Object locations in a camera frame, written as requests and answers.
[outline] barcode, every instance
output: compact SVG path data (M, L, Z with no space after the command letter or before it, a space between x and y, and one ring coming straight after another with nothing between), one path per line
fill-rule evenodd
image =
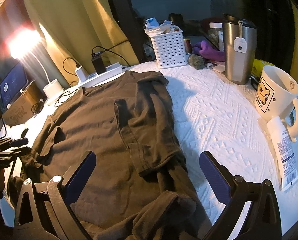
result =
M295 179L295 175L296 175L296 172L291 173L291 174L287 177L287 185L288 185L289 183L291 183L291 182Z

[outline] black lid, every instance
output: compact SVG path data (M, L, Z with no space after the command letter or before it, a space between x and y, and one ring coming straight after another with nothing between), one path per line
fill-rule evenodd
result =
M257 28L252 21L242 19L242 18L237 18L237 17L234 17L227 13L224 13L223 16L224 16L224 22L238 25L239 21L243 21L243 26L249 27L249 28L254 28L254 29Z

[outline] stainless steel tumbler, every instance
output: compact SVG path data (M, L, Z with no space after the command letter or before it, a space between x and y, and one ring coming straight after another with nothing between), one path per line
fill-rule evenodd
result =
M245 85L251 75L255 50L257 48L257 28L247 20L225 15L223 23L223 43L225 53L225 75L226 78L238 85ZM246 52L236 51L235 39L240 37L246 41Z

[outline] black power adapter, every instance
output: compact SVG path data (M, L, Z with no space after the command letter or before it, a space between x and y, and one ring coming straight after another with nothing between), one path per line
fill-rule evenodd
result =
M91 62L92 62L98 75L106 72L106 67L105 67L104 62L102 61L101 54L102 54L102 51L97 52L97 53L93 52L91 54L91 56L92 56Z

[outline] metal screw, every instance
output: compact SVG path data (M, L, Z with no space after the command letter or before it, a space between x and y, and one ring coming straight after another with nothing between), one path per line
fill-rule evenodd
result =
M234 180L236 182L242 182L243 181L243 178L240 175L236 175L236 176L234 176Z
M30 184L31 183L31 179L25 179L25 181L24 181L24 185L28 185L28 184Z
M59 182L59 181L61 181L61 180L62 180L62 177L59 176L59 175L56 175L56 176L53 177L53 181L54 181L54 182Z
M271 186L271 185L272 185L271 181L268 180L268 179L265 179L265 180L264 180L264 183L265 183L267 186Z

